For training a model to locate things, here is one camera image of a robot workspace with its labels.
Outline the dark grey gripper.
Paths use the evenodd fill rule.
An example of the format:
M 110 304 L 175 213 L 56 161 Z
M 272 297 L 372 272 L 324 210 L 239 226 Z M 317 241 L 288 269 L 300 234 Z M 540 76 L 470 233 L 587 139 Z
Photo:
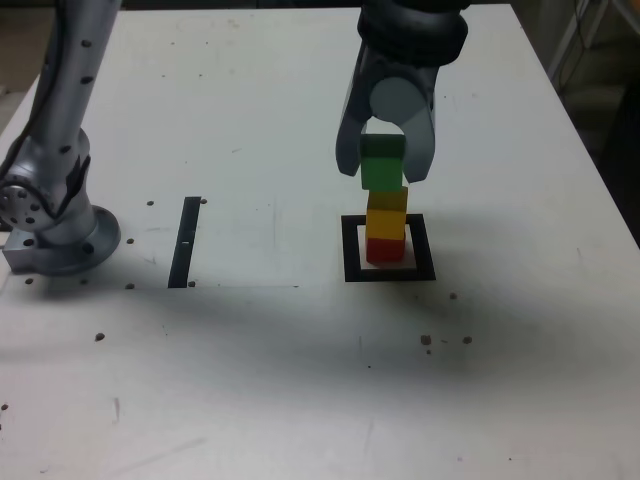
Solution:
M 360 48 L 336 138 L 335 156 L 342 174 L 355 175 L 359 168 L 360 137 L 372 110 L 374 117 L 396 125 L 404 134 L 403 172 L 407 181 L 426 179 L 436 147 L 434 92 L 438 70 L 395 62 L 373 49 Z M 376 84 L 370 96 L 368 81 Z

